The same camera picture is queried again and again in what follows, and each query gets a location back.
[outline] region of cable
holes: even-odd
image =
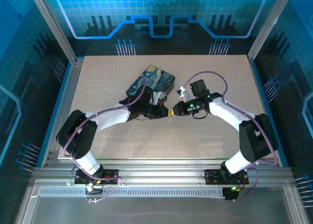
[[[202,120],[202,119],[205,119],[206,116],[207,116],[207,111],[206,112],[206,115],[205,116],[202,116],[202,117],[195,117],[195,113],[192,114],[192,118],[194,118],[195,120]]]
[[[255,172],[256,172],[256,179],[255,179],[253,187],[244,196],[242,196],[242,198],[245,198],[249,194],[251,194],[251,192],[254,191],[254,189],[255,189],[256,185],[258,184],[258,181],[259,181],[259,171],[256,168],[248,168],[248,170],[251,170],[251,169],[255,170]]]
[[[78,131],[79,131],[89,120],[91,120],[91,119],[93,119],[93,118],[97,117],[98,115],[101,115],[101,114],[103,114],[103,113],[105,113],[105,112],[108,112],[108,111],[115,111],[115,110],[118,110],[118,109],[121,109],[121,108],[126,108],[126,107],[131,106],[132,104],[134,104],[135,102],[137,102],[139,98],[141,98],[141,96],[143,95],[143,92],[144,92],[145,88],[146,88],[146,80],[143,80],[143,87],[142,87],[142,90],[141,90],[139,96],[138,96],[133,102],[131,102],[131,103],[129,103],[129,104],[126,104],[126,105],[124,105],[124,106],[117,107],[117,108],[108,108],[108,109],[101,110],[101,111],[97,112],[96,114],[91,115],[91,116],[88,117],[86,120],[84,120],[84,121],[76,128],[76,130],[72,133],[72,135],[70,136],[70,138],[69,138],[68,141],[66,142],[66,144],[65,144],[65,146],[64,146],[64,148],[63,148],[63,151],[62,151],[62,155],[63,155],[63,156],[66,156],[66,155],[65,155],[65,151],[66,151],[66,149],[68,148],[69,144],[72,142],[73,138],[74,138],[75,135],[78,133]],[[92,201],[92,200],[88,200],[88,199],[85,197],[86,200],[89,201],[89,203],[90,203],[90,202],[97,203],[98,201],[101,201],[101,200],[105,199],[105,198],[108,197],[114,190],[116,190],[116,189],[118,188],[118,186],[121,184],[121,182],[123,181],[123,179],[122,179],[121,177],[114,177],[114,178],[97,178],[97,177],[95,177],[95,176],[93,176],[93,175],[88,174],[88,173],[80,166],[80,164],[75,160],[75,158],[74,158],[73,155],[66,156],[66,157],[71,157],[72,160],[73,160],[73,162],[75,163],[75,165],[77,165],[88,177],[90,177],[90,178],[92,178],[92,179],[103,180],[103,181],[120,179],[119,183],[118,183],[108,194],[106,194],[104,197],[101,197],[101,198],[99,198],[99,199],[97,199],[97,200],[95,199],[95,200],[93,200],[93,201]]]
[[[86,120],[84,120],[84,121],[76,128],[76,130],[72,133],[72,135],[70,136],[70,138],[69,138],[68,141],[66,142],[66,144],[65,144],[65,146],[64,146],[64,148],[63,148],[63,151],[62,151],[62,155],[63,155],[64,157],[70,157],[70,156],[66,156],[66,155],[65,155],[65,152],[66,152],[66,150],[67,150],[69,144],[72,142],[73,138],[75,137],[75,135],[78,133],[78,131],[79,131],[88,121],[90,121],[91,119],[93,119],[93,118],[97,117],[98,115],[101,115],[101,114],[103,114],[103,113],[105,113],[105,112],[115,111],[115,110],[118,110],[118,109],[121,109],[121,108],[126,108],[126,107],[129,107],[129,106],[133,105],[135,102],[137,102],[138,99],[141,98],[141,96],[142,96],[142,94],[143,94],[143,92],[144,92],[144,90],[145,90],[145,88],[146,88],[146,80],[143,80],[143,82],[144,82],[144,83],[143,83],[142,90],[141,90],[139,96],[138,96],[133,102],[131,102],[131,103],[129,103],[129,104],[126,104],[126,105],[123,105],[123,106],[120,106],[120,107],[117,107],[117,108],[108,108],[108,109],[101,110],[101,111],[97,112],[96,114],[91,115],[91,116],[88,117]]]
[[[138,119],[138,118],[133,118],[133,120],[147,120],[147,119]]]
[[[108,194],[106,194],[104,197],[101,197],[101,198],[99,198],[99,199],[94,199],[94,200],[91,200],[91,199],[87,199],[87,197],[85,196],[85,199],[89,202],[89,203],[91,203],[91,202],[93,202],[93,203],[97,203],[98,201],[101,201],[101,200],[104,200],[106,197],[108,197],[110,194],[112,194],[119,186],[120,186],[120,184],[121,184],[121,182],[122,182],[122,178],[121,178],[121,180],[120,180],[120,182],[108,193]]]
[[[221,174],[218,175],[218,176],[215,176],[215,175],[209,174],[208,172],[206,172],[206,171],[203,170],[203,171],[200,173],[200,177],[203,178],[203,179],[206,178],[206,176],[202,176],[202,173],[203,173],[203,172],[206,173],[206,174],[208,175],[208,177],[211,176],[211,177],[214,177],[214,178],[219,178],[219,177],[221,176]]]
[[[225,78],[224,78],[222,75],[218,74],[217,72],[214,72],[214,71],[201,71],[201,72],[198,72],[198,73],[196,73],[195,75],[193,75],[192,77],[190,77],[189,80],[183,85],[183,87],[186,88],[186,85],[188,85],[188,83],[189,83],[194,77],[196,77],[196,76],[198,76],[198,75],[200,75],[200,74],[203,74],[203,73],[211,73],[211,74],[217,75],[217,76],[219,76],[219,77],[224,81],[224,83],[225,83],[225,91],[224,91],[224,93],[222,94],[222,101],[225,103],[224,96],[225,96],[225,94],[226,94],[226,92],[227,92],[227,90],[228,90],[228,84],[227,84],[227,81],[225,80]]]
[[[260,160],[258,160],[258,161],[262,161],[262,162],[264,162],[264,163],[268,163],[268,164],[272,164],[272,165],[277,165],[277,164],[278,164],[278,158],[277,158],[277,156],[276,156],[276,154],[275,154],[275,151],[274,151],[274,149],[273,149],[273,146],[272,146],[271,142],[270,142],[269,139],[268,139],[268,136],[265,134],[265,132],[264,132],[264,130],[262,129],[261,125],[260,125],[252,116],[250,116],[249,114],[246,114],[246,113],[245,113],[244,111],[242,111],[241,109],[239,109],[239,108],[237,108],[237,107],[235,107],[235,106],[233,106],[233,105],[231,105],[231,104],[229,104],[229,103],[227,103],[227,102],[225,101],[224,96],[225,96],[225,94],[226,94],[226,92],[227,92],[227,90],[228,90],[228,84],[227,84],[227,81],[225,80],[225,78],[224,78],[223,76],[221,76],[220,74],[218,74],[217,72],[214,72],[214,71],[201,71],[201,72],[198,72],[198,73],[194,74],[192,77],[190,77],[189,80],[183,85],[183,87],[185,88],[186,85],[187,85],[194,77],[196,77],[196,76],[198,76],[198,75],[200,75],[200,74],[203,74],[203,73],[211,73],[211,74],[215,74],[215,75],[219,76],[219,77],[224,81],[224,83],[225,83],[225,91],[224,91],[224,93],[222,94],[222,101],[223,101],[223,103],[224,103],[226,106],[232,108],[233,110],[235,110],[235,111],[241,113],[242,115],[245,115],[247,118],[249,118],[250,120],[252,120],[253,123],[258,127],[260,133],[262,134],[263,138],[265,139],[265,142],[266,142],[267,145],[268,145],[268,148],[269,148],[270,152],[272,153],[272,155],[273,155],[273,157],[274,157],[274,162],[272,162],[272,161],[267,161],[267,160],[264,160],[264,159],[260,159]]]

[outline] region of aluminum frame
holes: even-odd
[[[45,168],[35,168],[29,187],[27,188],[23,203],[16,223],[30,223],[33,216],[40,189],[53,188],[72,189],[83,185],[74,185],[75,176],[71,173],[73,164],[70,160],[58,160],[58,151],[49,153],[47,165]],[[214,189],[225,187],[222,185],[205,185],[204,178],[201,177],[201,172],[204,169],[217,169],[224,159],[123,159],[123,160],[101,160],[100,162],[105,168],[119,169],[119,175],[123,177],[122,189],[134,188],[166,188],[179,190],[188,188],[189,191],[197,189]],[[288,192],[293,192],[296,195],[296,187],[293,181],[290,168],[281,168],[270,165],[258,165],[259,182],[258,187],[284,187]],[[256,180],[254,170],[248,170],[250,184],[246,187],[251,187]],[[114,185],[104,186],[109,189]],[[76,197],[84,197],[84,194],[75,195]],[[289,199],[289,209],[292,212],[292,218],[295,223],[305,224],[306,215],[304,208],[300,202],[293,202],[291,196],[286,196]]]
[[[248,53],[249,61],[252,62],[259,53],[261,47],[263,46],[272,28],[276,24],[280,14],[282,13],[288,1],[289,0],[276,0],[274,6],[272,7],[267,19],[265,20],[258,36],[256,37]]]
[[[75,64],[75,67],[79,67],[79,62],[76,62],[76,56],[47,1],[34,1],[69,61]],[[248,54],[250,60],[256,57],[287,2],[288,0],[276,1]],[[42,163],[42,167],[44,168],[35,168],[32,173],[29,186],[16,219],[16,223],[18,224],[31,222],[41,187],[75,187],[73,184],[74,175],[71,174],[73,164],[70,160],[57,159],[58,151],[56,149],[58,149],[58,146],[54,143],[55,133],[68,116],[79,77],[79,68],[74,69],[73,73],[76,74],[73,74],[72,78],[67,80],[68,83],[66,85],[65,94],[60,103],[62,107],[58,109],[56,121],[53,125],[48,142],[48,149]],[[203,171],[203,169],[219,168],[223,161],[225,161],[225,159],[129,159],[101,160],[100,163],[105,164],[106,168],[120,170],[120,176],[124,178],[124,182],[122,183],[123,187],[172,187],[174,189],[188,187],[190,189],[197,189],[199,187],[219,187],[206,186],[204,179],[201,178],[201,171]],[[258,165],[257,168],[260,173],[258,187],[283,187],[287,205],[294,223],[309,223],[303,205],[299,201],[300,197],[296,190],[290,169],[268,165]],[[250,184],[247,185],[247,187],[251,186],[256,180],[254,171],[249,170],[248,176]]]
[[[68,60],[73,64],[76,63],[75,53],[70,46],[61,26],[59,25],[57,19],[55,18],[47,0],[34,0],[37,5],[39,11],[41,12],[43,18],[48,24],[50,30],[52,31],[54,37],[57,39],[60,47],[62,48],[64,54],[68,58]]]

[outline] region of blue trim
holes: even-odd
[[[283,167],[288,167],[288,163],[287,163],[287,160],[286,160],[286,157],[285,157],[285,153],[284,153],[284,150],[283,150],[283,147],[282,147],[282,143],[281,143],[281,141],[279,139],[278,131],[276,129],[275,122],[274,122],[272,113],[270,111],[270,108],[269,108],[269,105],[268,105],[268,101],[266,99],[266,96],[265,96],[265,93],[264,93],[264,90],[263,90],[263,86],[262,86],[262,83],[261,83],[261,79],[260,79],[258,70],[256,69],[256,65],[255,65],[254,61],[251,63],[251,68],[252,68],[252,74],[253,74],[253,77],[254,77],[254,81],[257,83],[257,89],[258,89],[259,95],[261,97],[261,102],[262,102],[263,108],[265,109],[265,112],[266,112],[266,114],[269,117],[269,120],[270,120],[270,122],[272,124],[272,127],[273,127],[273,130],[274,130],[274,134],[275,134],[276,139],[277,139],[278,153],[279,153],[280,160],[282,162],[282,166]]]
[[[66,70],[65,75],[64,75],[63,82],[61,84],[61,88],[60,88],[60,91],[59,91],[59,94],[58,94],[57,101],[55,103],[55,106],[54,106],[54,109],[53,109],[53,112],[52,112],[52,116],[51,116],[51,119],[50,119],[50,123],[48,125],[47,132],[45,133],[45,139],[44,139],[43,146],[41,148],[41,151],[40,151],[40,154],[39,154],[39,157],[38,157],[38,160],[37,160],[36,167],[40,167],[41,163],[42,163],[42,161],[44,159],[45,151],[47,150],[49,138],[50,138],[50,135],[51,135],[51,132],[52,132],[52,127],[53,127],[53,124],[54,124],[54,121],[55,121],[55,118],[56,118],[56,115],[57,115],[57,112],[58,112],[58,109],[59,109],[59,106],[60,106],[62,95],[64,94],[65,85],[66,85],[66,82],[67,82],[67,79],[68,79],[68,75],[69,75],[69,72],[70,72],[71,68],[72,68],[72,65],[69,62],[68,66],[67,66],[67,70]]]
[[[19,99],[13,94],[11,93],[10,91],[8,91],[5,87],[3,87],[2,85],[0,85],[0,90],[3,91],[6,95],[8,95],[8,97],[10,99],[12,99],[15,104],[16,104],[16,108],[18,110],[18,115],[14,121],[14,125],[10,131],[10,134],[9,134],[9,137],[7,138],[6,142],[5,142],[5,145],[4,145],[4,148],[1,152],[1,155],[0,155],[0,166],[2,165],[2,162],[4,160],[4,157],[5,157],[5,154],[7,153],[8,149],[9,149],[9,146],[10,146],[10,143],[11,143],[11,140],[13,138],[13,135],[15,133],[15,130],[19,124],[19,121],[21,119],[21,116],[22,116],[22,110],[21,110],[21,104],[20,104],[20,101]]]
[[[304,102],[303,102],[303,108],[302,108],[302,116],[304,118],[305,123],[307,124],[311,137],[313,138],[313,128],[307,116],[308,101],[312,98],[313,98],[313,92],[309,93],[308,96],[305,97]]]

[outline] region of transparent panel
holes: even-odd
[[[295,178],[313,177],[313,7],[290,0],[255,59],[287,162]],[[309,182],[303,201],[313,201]],[[307,207],[310,218],[311,207]]]
[[[0,20],[0,220],[6,224],[14,223],[38,162],[68,60],[33,0],[0,0]]]
[[[141,55],[246,54],[275,3],[275,0],[47,1],[78,56],[124,55],[121,49],[118,53],[115,45],[135,45]]]

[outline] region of blue wall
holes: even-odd
[[[221,31],[221,35],[247,35],[253,24],[263,0],[48,0],[56,14],[61,27],[71,37],[69,26],[73,27],[74,36],[84,37],[94,23],[103,24],[105,29],[118,26],[129,20],[130,15],[154,16],[153,27],[168,27],[167,16],[193,15],[211,29],[224,29],[233,25],[232,30]],[[260,30],[275,0],[264,0],[266,3],[259,16],[252,34]],[[135,25],[136,30],[145,30],[149,24],[144,22]],[[188,24],[175,22],[175,26],[187,28]]]

